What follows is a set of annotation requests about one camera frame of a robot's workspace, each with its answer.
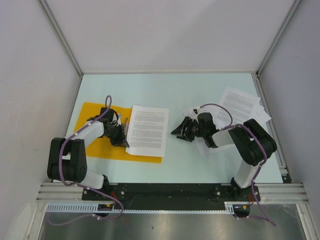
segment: printed document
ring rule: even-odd
[[[131,155],[164,157],[169,109],[133,105],[126,140]]]
[[[252,118],[252,115],[260,105],[260,97],[227,87],[218,104],[231,113],[233,125],[242,124]],[[216,125],[219,127],[225,127],[230,123],[229,115],[221,108],[215,118]]]

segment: yellow paper sheet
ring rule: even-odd
[[[104,104],[84,102],[82,109],[76,122],[74,131],[80,129],[86,121],[100,114],[101,107],[104,107]],[[128,118],[127,123],[129,123],[132,108],[123,108],[119,106],[112,106],[113,110],[121,114],[121,122],[124,124],[126,118]],[[86,149],[85,153],[87,156],[102,158],[102,159],[114,159],[114,160],[127,160],[127,161],[136,161],[136,162],[146,162],[146,163],[157,163],[160,164],[162,161],[161,157],[155,156],[137,156],[130,155],[126,152],[125,147],[112,146],[110,139],[107,137],[101,137],[94,140]]]

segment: black mounting plate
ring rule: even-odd
[[[254,191],[260,200],[257,186]],[[224,202],[249,201],[247,195],[236,198],[230,184],[220,183],[118,183],[110,185],[110,192],[116,194],[126,210],[214,211],[225,210]],[[106,201],[108,198],[84,189],[82,200]]]

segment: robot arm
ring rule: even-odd
[[[101,189],[108,178],[98,174],[87,167],[86,148],[97,138],[108,137],[113,146],[127,147],[124,126],[121,116],[114,111],[109,111],[103,118],[91,122],[96,118],[91,117],[86,124],[89,125],[73,137],[65,146],[62,157],[62,172],[66,181],[72,181],[94,189]],[[59,153],[65,137],[56,137],[51,141],[47,175],[50,179],[61,180],[59,175]]]
[[[277,150],[276,142],[256,120],[250,119],[243,125],[256,136],[266,152],[267,158]],[[260,163],[265,160],[260,147],[245,129],[234,126],[225,130],[217,130],[209,112],[199,113],[194,119],[185,117],[179,127],[173,130],[171,134],[178,139],[189,142],[192,142],[195,137],[203,138],[208,148],[235,144],[242,157],[242,162],[238,172],[231,180],[231,185],[240,195],[241,192],[246,192],[250,188],[251,181]]]

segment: light blue table surface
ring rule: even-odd
[[[83,76],[67,135],[75,128],[84,102],[169,109],[165,157],[162,163],[145,163],[87,157],[88,168],[108,176],[111,183],[229,183],[242,161],[235,147],[201,156],[195,142],[170,135],[184,119],[182,110],[218,103],[225,88],[257,96],[249,73],[86,74]],[[257,183],[282,183],[275,154],[267,161]]]

